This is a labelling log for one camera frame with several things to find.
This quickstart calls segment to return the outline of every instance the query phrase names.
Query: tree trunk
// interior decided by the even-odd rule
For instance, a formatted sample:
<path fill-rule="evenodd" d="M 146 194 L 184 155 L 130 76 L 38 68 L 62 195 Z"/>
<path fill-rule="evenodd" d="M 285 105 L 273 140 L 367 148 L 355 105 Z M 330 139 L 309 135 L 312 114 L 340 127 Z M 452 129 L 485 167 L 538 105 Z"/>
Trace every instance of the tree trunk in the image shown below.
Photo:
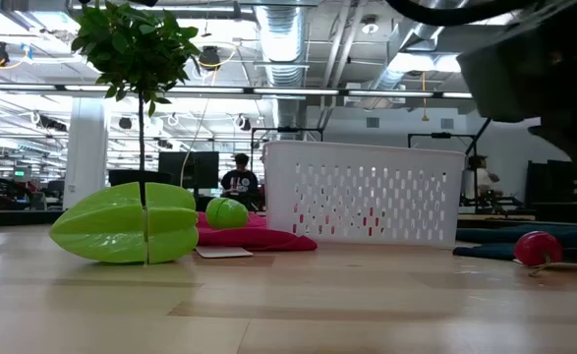
<path fill-rule="evenodd" d="M 144 92 L 140 91 L 138 93 L 138 97 L 140 99 L 140 111 L 138 112 L 138 116 L 140 117 L 140 171 L 145 170 L 144 162 L 145 162 L 145 151 L 144 151 Z M 141 180 L 140 180 L 140 199 L 142 200 L 142 206 L 146 205 L 146 188 L 145 188 L 145 180 L 144 175 L 141 173 Z"/>

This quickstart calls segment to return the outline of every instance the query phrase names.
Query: wooden floor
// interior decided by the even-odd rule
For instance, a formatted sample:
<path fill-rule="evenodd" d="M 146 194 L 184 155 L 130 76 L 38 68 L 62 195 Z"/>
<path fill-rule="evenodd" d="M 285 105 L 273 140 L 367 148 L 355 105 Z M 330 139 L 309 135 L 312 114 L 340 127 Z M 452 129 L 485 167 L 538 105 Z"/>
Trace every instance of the wooden floor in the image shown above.
<path fill-rule="evenodd" d="M 577 267 L 348 245 L 103 265 L 0 229 L 1 353 L 577 353 Z"/>

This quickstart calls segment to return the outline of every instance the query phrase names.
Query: green plastic object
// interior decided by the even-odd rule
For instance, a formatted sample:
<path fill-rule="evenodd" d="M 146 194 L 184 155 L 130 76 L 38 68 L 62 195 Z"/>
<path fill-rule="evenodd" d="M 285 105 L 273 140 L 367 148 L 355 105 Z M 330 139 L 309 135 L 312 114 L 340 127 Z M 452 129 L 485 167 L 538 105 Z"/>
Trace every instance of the green plastic object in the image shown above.
<path fill-rule="evenodd" d="M 249 221 L 249 211 L 243 204 L 227 198 L 216 198 L 207 204 L 207 223 L 216 230 L 241 228 Z"/>
<path fill-rule="evenodd" d="M 68 209 L 50 229 L 50 238 L 90 260 L 163 263 L 190 253 L 199 242 L 195 210 L 187 190 L 146 183 L 144 213 L 140 184 L 128 183 L 96 192 Z"/>

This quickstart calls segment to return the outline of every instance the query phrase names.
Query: green ball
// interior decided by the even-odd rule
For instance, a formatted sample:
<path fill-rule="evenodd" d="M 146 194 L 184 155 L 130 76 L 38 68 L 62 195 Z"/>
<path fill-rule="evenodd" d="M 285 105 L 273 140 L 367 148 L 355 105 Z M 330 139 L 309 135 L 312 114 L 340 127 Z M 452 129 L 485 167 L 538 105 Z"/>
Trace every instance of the green ball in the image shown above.
<path fill-rule="evenodd" d="M 216 230 L 244 227 L 249 211 L 243 204 L 227 198 L 216 198 L 207 204 L 207 223 Z"/>

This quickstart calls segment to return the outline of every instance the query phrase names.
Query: white plastic basket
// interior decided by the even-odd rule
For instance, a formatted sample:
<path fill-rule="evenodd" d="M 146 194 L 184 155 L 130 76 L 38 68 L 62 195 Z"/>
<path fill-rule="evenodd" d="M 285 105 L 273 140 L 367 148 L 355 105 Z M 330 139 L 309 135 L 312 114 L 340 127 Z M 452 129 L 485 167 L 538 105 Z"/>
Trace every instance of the white plastic basket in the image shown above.
<path fill-rule="evenodd" d="M 462 153 L 273 142 L 264 156 L 271 229 L 320 241 L 454 245 Z"/>

